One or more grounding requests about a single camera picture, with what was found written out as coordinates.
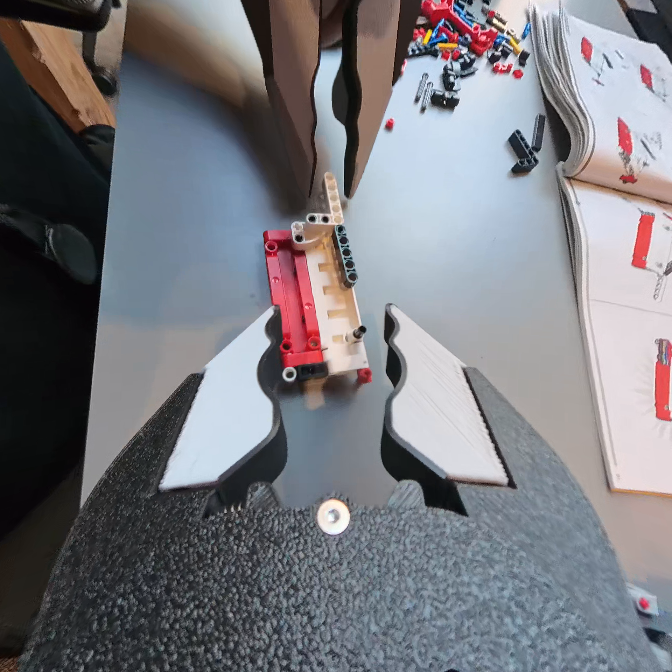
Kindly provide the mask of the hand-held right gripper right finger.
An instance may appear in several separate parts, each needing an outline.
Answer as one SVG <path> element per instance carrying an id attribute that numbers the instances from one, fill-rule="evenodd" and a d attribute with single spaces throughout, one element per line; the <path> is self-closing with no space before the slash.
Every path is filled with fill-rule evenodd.
<path id="1" fill-rule="evenodd" d="M 387 304 L 382 458 L 397 480 L 412 467 L 440 483 L 508 487 L 509 475 L 476 400 L 466 365 L 395 304 Z"/>

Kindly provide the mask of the person's black clothing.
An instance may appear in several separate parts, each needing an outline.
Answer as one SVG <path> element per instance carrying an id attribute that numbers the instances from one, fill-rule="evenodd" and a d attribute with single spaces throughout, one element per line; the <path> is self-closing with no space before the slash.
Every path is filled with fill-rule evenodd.
<path id="1" fill-rule="evenodd" d="M 1 537 L 83 453 L 110 197 L 105 160 L 1 46 Z"/>

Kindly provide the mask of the black cardboard box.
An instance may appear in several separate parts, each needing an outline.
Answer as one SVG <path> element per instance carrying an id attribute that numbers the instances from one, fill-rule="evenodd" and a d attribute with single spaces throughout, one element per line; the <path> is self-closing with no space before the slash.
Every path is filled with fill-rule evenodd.
<path id="1" fill-rule="evenodd" d="M 671 27 L 654 1 L 618 1 L 638 39 L 671 50 Z"/>

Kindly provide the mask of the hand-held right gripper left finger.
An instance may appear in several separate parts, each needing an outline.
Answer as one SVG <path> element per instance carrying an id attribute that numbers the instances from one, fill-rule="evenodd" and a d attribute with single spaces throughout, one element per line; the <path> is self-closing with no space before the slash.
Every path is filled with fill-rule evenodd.
<path id="1" fill-rule="evenodd" d="M 276 384 L 281 314 L 268 308 L 202 370 L 167 460 L 159 491 L 273 483 L 288 446 Z"/>

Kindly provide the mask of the pile of coloured brick pieces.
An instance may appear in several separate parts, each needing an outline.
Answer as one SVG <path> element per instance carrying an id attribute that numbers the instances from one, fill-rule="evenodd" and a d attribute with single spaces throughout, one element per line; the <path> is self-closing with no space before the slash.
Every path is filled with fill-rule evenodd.
<path id="1" fill-rule="evenodd" d="M 495 74 L 521 79 L 530 59 L 525 40 L 531 23 L 516 32 L 490 1 L 481 2 L 480 15 L 471 10 L 472 5 L 473 1 L 422 1 L 401 69 L 411 58 L 441 58 L 447 63 L 444 72 L 453 81 L 474 74 L 477 59 L 485 58 Z"/>

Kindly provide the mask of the red and white brick panel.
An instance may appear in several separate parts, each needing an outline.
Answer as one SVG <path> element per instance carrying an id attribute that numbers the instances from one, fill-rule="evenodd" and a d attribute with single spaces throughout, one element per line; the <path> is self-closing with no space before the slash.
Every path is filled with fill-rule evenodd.
<path id="1" fill-rule="evenodd" d="M 295 251 L 290 229 L 263 233 L 270 296 L 281 318 L 282 378 L 293 384 L 353 374 L 357 383 L 357 370 L 370 365 L 356 285 L 340 285 L 332 236 Z"/>

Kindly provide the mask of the black L-shaped brick beam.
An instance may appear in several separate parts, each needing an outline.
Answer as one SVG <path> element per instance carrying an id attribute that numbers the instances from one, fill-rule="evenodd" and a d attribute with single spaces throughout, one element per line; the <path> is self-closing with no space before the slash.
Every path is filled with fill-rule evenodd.
<path id="1" fill-rule="evenodd" d="M 528 174 L 538 166 L 539 160 L 535 151 L 519 129 L 511 133 L 508 143 L 517 157 L 516 163 L 511 168 L 514 175 Z"/>

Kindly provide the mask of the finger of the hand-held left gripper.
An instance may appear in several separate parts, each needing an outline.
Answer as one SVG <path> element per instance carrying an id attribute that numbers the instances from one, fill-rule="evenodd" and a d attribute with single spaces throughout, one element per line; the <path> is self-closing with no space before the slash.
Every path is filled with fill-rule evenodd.
<path id="1" fill-rule="evenodd" d="M 332 107 L 346 134 L 343 189 L 347 198 L 355 195 L 362 180 L 391 97 L 399 11 L 399 1 L 345 2 Z"/>
<path id="2" fill-rule="evenodd" d="M 297 186 L 313 189 L 316 168 L 315 79 L 320 63 L 320 1 L 270 1 L 271 65 L 267 78 L 273 109 Z"/>

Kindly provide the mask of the open instruction booklet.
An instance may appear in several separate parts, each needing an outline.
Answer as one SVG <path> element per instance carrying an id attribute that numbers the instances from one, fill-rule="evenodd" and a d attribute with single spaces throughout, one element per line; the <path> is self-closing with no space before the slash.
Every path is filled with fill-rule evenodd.
<path id="1" fill-rule="evenodd" d="M 611 490 L 671 496 L 671 63 L 655 44 L 530 2 Z"/>

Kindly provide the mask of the small grey red object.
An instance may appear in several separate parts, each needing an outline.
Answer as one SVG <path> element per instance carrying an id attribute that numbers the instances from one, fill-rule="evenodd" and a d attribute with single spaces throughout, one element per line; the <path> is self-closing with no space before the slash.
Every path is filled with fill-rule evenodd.
<path id="1" fill-rule="evenodd" d="M 655 595 L 634 584 L 626 584 L 626 588 L 634 608 L 640 615 L 649 618 L 659 616 L 658 600 Z"/>

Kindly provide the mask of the black office chair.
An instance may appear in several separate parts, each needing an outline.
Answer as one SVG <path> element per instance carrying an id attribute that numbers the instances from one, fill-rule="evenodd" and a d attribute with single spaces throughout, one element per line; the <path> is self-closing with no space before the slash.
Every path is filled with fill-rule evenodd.
<path id="1" fill-rule="evenodd" d="M 105 97 L 118 93 L 118 77 L 96 61 L 98 34 L 106 28 L 121 1 L 2 1 L 1 17 L 70 29 L 82 36 L 81 55 L 94 83 Z"/>

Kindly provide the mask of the small white curved brick piece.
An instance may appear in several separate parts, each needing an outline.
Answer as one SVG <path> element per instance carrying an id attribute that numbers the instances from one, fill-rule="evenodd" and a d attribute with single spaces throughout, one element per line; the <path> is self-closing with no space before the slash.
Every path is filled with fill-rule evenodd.
<path id="1" fill-rule="evenodd" d="M 291 245 L 295 251 L 306 251 L 331 237 L 335 223 L 329 217 L 308 219 L 306 222 L 293 222 L 290 229 Z"/>

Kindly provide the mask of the white L-shaped brick beam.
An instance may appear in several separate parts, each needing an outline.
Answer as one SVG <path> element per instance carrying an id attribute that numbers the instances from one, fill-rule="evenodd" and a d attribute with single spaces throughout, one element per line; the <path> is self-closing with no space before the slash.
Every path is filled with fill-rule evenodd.
<path id="1" fill-rule="evenodd" d="M 306 221 L 309 224 L 343 224 L 343 209 L 336 177 L 326 171 L 320 183 L 315 183 L 308 200 Z"/>

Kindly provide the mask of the black straight brick beam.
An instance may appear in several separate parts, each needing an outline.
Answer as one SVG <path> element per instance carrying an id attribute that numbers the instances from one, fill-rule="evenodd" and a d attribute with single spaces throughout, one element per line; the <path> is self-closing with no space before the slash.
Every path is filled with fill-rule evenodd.
<path id="1" fill-rule="evenodd" d="M 345 227 L 336 224 L 332 231 L 332 245 L 335 252 L 335 262 L 339 282 L 344 290 L 352 289 L 358 280 L 356 265 L 349 245 L 349 238 Z"/>

